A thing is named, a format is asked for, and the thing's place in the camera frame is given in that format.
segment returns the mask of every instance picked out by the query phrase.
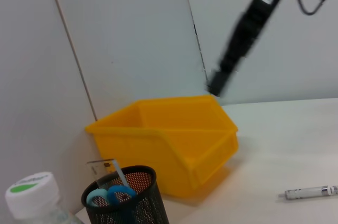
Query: white pen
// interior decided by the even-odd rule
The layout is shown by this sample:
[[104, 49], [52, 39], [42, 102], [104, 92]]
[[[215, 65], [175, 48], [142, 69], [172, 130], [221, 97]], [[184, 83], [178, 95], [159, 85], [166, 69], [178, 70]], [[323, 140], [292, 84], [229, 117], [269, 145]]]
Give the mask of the white pen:
[[338, 186], [321, 186], [314, 188], [296, 189], [285, 191], [284, 194], [279, 195], [288, 200], [292, 199], [306, 199], [315, 197], [326, 197], [338, 195]]

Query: white bottle cap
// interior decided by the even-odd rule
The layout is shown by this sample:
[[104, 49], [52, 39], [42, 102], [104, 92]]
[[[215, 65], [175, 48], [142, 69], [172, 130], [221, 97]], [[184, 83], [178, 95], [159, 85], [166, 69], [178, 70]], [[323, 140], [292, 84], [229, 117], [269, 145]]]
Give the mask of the white bottle cap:
[[52, 211], [60, 200], [60, 193], [53, 174], [42, 172], [13, 184], [5, 198], [13, 217], [20, 220]]

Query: black cable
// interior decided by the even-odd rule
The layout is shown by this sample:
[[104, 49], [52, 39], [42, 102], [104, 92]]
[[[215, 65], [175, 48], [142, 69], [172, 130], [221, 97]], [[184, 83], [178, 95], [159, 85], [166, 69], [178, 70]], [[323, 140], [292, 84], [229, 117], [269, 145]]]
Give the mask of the black cable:
[[309, 12], [308, 10], [305, 9], [305, 6], [304, 6], [302, 0], [297, 0], [297, 2], [298, 2], [298, 5], [299, 5], [301, 11], [302, 11], [304, 14], [309, 15], [309, 16], [314, 15], [315, 13], [317, 13], [318, 10], [322, 7], [322, 5], [323, 5], [323, 3], [324, 3], [324, 1], [321, 0], [321, 1], [319, 2], [319, 4], [316, 6], [315, 10], [313, 10], [312, 12]]

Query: robotic arm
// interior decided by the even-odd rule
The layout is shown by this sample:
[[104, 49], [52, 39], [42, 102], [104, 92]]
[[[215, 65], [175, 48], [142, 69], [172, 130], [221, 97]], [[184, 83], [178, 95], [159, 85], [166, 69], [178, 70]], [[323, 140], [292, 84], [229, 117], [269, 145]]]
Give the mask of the robotic arm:
[[[304, 14], [314, 15], [325, 0], [320, 0], [312, 12], [308, 12], [304, 8], [302, 0], [297, 1]], [[241, 58], [248, 54], [279, 2], [280, 0], [252, 0], [230, 38], [228, 47], [220, 61], [219, 70], [214, 73], [208, 83], [209, 93], [215, 96], [220, 95], [232, 72], [235, 71]]]

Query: green label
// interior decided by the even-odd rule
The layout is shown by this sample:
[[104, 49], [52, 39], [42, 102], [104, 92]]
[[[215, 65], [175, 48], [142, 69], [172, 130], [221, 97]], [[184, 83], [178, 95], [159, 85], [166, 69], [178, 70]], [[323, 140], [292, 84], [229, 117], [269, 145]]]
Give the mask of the green label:
[[16, 186], [16, 187], [13, 187], [11, 188], [11, 193], [18, 193], [18, 192], [22, 192], [22, 191], [25, 191], [25, 190], [28, 190], [34, 186], [36, 186], [37, 183], [34, 183], [34, 184], [24, 184], [24, 185], [19, 185], [19, 186]]

